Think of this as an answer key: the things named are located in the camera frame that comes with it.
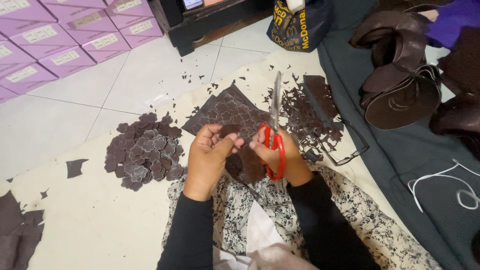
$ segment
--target white bottle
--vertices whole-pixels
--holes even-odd
[[[305,0],[287,0],[288,10],[295,13],[305,8]]]

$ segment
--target dark gray fabric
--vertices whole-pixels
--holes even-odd
[[[442,267],[480,269],[471,251],[471,241],[480,231],[480,209],[465,209],[456,200],[456,191],[466,186],[445,177],[422,180],[416,193],[424,213],[407,188],[410,180],[452,167],[453,158],[477,172],[480,162],[459,140],[434,135],[428,119],[390,131],[366,124],[359,89],[373,71],[370,50],[354,49],[348,40],[376,2],[335,0],[334,4],[336,21],[318,52],[340,115],[353,123],[371,146],[362,155],[365,165],[403,223]],[[354,135],[352,138],[357,146],[362,145]],[[480,193],[479,177],[458,168],[450,175],[465,180]]]

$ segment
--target mcdonald's bag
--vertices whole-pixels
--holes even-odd
[[[329,0],[305,0],[305,9],[291,13],[286,0],[276,0],[268,37],[286,50],[311,52],[325,37],[332,21]]]

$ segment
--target scissor blade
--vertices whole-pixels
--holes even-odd
[[[280,107],[282,105],[282,96],[280,95],[282,73],[276,75],[275,87],[272,91],[272,104],[270,105],[270,127],[277,132],[278,117],[280,116]]]

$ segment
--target hand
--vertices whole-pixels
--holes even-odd
[[[278,133],[282,136],[283,148],[285,150],[285,171],[283,176],[290,182],[292,186],[299,186],[309,182],[312,179],[312,171],[303,162],[297,145],[292,137],[282,129],[278,129]],[[270,132],[270,141],[273,140],[273,129]],[[249,146],[257,153],[257,155],[267,162],[268,166],[276,172],[280,160],[278,150],[272,150],[264,145],[265,128],[258,131],[253,136]]]
[[[188,174],[183,194],[192,200],[207,201],[225,168],[225,159],[238,152],[243,139],[232,133],[220,140],[221,125],[207,124],[190,146]]]

